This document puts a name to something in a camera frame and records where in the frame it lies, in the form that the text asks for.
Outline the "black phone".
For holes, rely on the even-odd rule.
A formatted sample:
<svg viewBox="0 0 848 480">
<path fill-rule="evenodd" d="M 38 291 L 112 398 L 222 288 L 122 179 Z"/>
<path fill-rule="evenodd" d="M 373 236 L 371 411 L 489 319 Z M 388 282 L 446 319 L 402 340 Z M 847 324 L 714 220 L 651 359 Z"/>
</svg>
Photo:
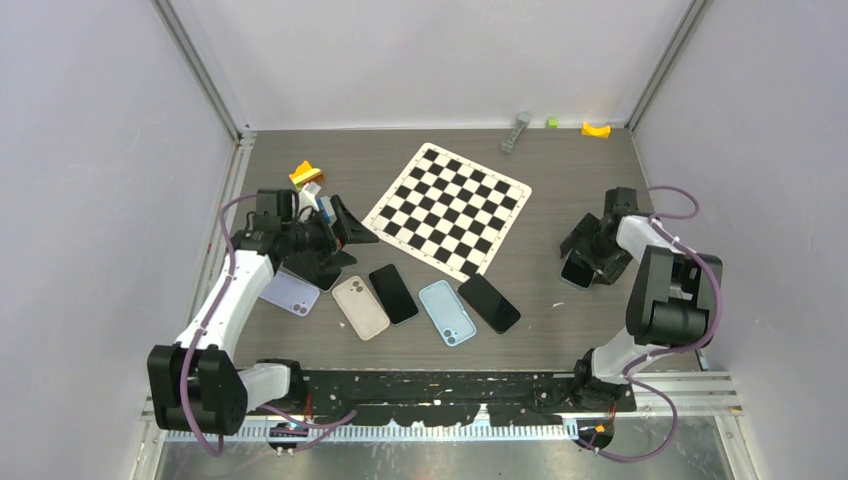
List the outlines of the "black phone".
<svg viewBox="0 0 848 480">
<path fill-rule="evenodd" d="M 586 290 L 594 280 L 595 270 L 577 255 L 569 255 L 559 272 L 559 278 L 574 288 Z"/>
</svg>

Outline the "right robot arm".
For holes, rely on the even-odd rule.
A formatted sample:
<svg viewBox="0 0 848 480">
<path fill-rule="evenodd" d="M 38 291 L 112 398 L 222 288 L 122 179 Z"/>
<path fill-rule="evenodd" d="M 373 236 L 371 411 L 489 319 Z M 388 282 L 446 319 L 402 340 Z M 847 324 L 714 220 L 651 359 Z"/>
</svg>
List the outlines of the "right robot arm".
<svg viewBox="0 0 848 480">
<path fill-rule="evenodd" d="M 582 289 L 610 286 L 638 265 L 623 329 L 575 363 L 568 399 L 579 409 L 616 405 L 630 393 L 634 374 L 714 336 L 723 263 L 683 245 L 663 218 L 639 208 L 636 190 L 616 187 L 605 193 L 602 216 L 585 215 L 559 246 L 561 279 Z"/>
</svg>

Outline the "light blue phone case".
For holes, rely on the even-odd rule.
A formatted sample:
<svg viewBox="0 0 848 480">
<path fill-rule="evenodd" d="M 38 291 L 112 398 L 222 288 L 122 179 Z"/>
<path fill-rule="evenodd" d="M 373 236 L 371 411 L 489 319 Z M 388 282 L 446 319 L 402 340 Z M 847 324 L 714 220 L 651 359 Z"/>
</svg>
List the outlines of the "light blue phone case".
<svg viewBox="0 0 848 480">
<path fill-rule="evenodd" d="M 439 280 L 424 287 L 418 297 L 448 347 L 456 347 L 476 335 L 475 324 L 447 281 Z"/>
</svg>

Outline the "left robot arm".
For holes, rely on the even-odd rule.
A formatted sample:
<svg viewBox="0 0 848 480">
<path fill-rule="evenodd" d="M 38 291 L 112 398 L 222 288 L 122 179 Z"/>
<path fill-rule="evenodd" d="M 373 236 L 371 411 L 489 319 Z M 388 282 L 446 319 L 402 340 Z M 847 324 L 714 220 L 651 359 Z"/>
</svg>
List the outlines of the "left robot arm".
<svg viewBox="0 0 848 480">
<path fill-rule="evenodd" d="M 265 404 L 298 412 L 307 398 L 299 362 L 270 359 L 246 369 L 233 361 L 235 347 L 262 290 L 280 266 L 293 261 L 304 280 L 338 277 L 357 260 L 347 245 L 378 237 L 337 195 L 300 219 L 291 189 L 260 189 L 243 229 L 223 234 L 222 271 L 194 319 L 170 345 L 156 345 L 147 372 L 157 425 L 202 436 L 229 436 L 247 414 Z"/>
</svg>

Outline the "lavender phone case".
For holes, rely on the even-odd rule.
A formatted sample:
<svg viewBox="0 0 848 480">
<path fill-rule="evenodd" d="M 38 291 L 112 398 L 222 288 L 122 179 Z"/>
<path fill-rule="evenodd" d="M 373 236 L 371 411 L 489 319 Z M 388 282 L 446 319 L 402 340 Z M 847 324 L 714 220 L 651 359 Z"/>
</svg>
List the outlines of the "lavender phone case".
<svg viewBox="0 0 848 480">
<path fill-rule="evenodd" d="M 321 291 L 315 285 L 280 271 L 264 287 L 259 297 L 294 315 L 305 317 L 312 311 L 320 295 Z"/>
</svg>

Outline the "cream phone case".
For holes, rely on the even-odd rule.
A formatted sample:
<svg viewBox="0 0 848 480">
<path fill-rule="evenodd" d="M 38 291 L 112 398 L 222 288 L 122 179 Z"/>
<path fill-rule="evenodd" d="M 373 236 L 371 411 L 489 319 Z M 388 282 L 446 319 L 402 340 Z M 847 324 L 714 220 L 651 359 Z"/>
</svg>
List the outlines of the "cream phone case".
<svg viewBox="0 0 848 480">
<path fill-rule="evenodd" d="M 388 316 L 361 277 L 344 280 L 331 295 L 361 340 L 369 341 L 389 328 Z"/>
</svg>

